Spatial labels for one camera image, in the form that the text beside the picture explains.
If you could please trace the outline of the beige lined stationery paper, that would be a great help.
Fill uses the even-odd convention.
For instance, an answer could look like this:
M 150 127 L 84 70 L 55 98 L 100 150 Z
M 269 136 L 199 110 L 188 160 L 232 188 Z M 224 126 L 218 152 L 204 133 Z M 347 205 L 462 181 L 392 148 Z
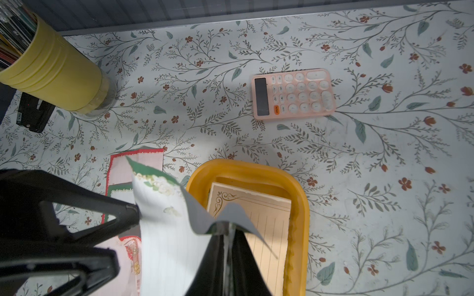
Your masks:
M 240 205 L 264 238 L 246 234 L 261 275 L 274 296 L 283 295 L 291 201 L 236 186 L 213 183 L 207 211 L 216 217 L 229 203 Z

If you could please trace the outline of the pink calculator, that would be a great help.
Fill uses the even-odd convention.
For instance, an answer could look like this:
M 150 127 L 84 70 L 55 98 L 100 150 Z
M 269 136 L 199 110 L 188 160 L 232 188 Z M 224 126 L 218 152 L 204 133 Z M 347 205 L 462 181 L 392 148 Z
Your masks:
M 325 117 L 336 110 L 330 73 L 325 69 L 256 75 L 251 90 L 256 120 Z

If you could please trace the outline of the red bordered stationery paper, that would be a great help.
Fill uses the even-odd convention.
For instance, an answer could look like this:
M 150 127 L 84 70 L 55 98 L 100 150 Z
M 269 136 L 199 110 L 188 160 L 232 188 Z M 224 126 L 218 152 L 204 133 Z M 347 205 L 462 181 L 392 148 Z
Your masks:
M 106 178 L 106 196 L 108 185 L 132 183 L 133 170 L 128 162 L 128 158 L 134 162 L 162 170 L 164 149 L 144 148 L 111 155 Z

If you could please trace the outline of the green bordered stationery paper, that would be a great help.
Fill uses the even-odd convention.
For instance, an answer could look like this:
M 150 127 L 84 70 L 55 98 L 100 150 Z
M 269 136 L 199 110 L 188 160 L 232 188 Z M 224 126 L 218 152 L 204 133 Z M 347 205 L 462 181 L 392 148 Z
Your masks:
M 132 183 L 108 185 L 107 196 L 129 204 L 136 204 Z

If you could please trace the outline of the yellow pencil cup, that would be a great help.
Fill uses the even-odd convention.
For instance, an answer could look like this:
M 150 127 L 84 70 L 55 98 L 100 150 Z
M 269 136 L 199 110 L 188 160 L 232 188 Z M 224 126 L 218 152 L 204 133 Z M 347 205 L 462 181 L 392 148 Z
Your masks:
M 116 86 L 43 19 L 22 56 L 1 71 L 1 82 L 65 111 L 99 116 L 111 107 Z

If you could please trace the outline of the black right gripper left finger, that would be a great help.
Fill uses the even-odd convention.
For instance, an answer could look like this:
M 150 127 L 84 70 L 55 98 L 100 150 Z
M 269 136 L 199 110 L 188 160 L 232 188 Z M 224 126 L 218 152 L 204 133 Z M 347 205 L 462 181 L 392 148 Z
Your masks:
M 56 217 L 55 205 L 107 213 L 113 220 L 76 233 Z M 116 252 L 99 245 L 139 223 L 133 203 L 84 189 L 43 170 L 1 171 L 1 294 L 30 278 L 73 275 L 54 296 L 88 296 L 120 272 Z

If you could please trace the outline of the yellow storage tray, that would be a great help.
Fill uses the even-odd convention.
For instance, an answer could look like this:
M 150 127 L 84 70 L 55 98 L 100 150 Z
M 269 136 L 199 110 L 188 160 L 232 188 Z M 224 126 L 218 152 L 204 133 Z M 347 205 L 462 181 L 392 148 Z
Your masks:
M 186 189 L 214 218 L 229 205 L 240 205 L 263 237 L 246 235 L 270 292 L 305 294 L 309 202 L 289 173 L 237 160 L 210 160 L 191 175 Z

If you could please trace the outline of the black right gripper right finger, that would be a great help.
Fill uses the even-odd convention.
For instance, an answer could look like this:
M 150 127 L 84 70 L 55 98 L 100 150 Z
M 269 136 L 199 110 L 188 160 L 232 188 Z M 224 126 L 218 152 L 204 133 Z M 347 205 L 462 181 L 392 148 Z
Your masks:
M 188 296 L 270 296 L 242 228 L 219 223 Z

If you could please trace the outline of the bundle of pencils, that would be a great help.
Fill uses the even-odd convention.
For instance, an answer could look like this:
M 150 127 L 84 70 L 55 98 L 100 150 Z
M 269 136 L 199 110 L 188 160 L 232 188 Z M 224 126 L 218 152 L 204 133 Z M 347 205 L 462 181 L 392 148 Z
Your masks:
M 37 28 L 38 17 L 22 1 L 1 0 L 1 71 L 23 56 Z

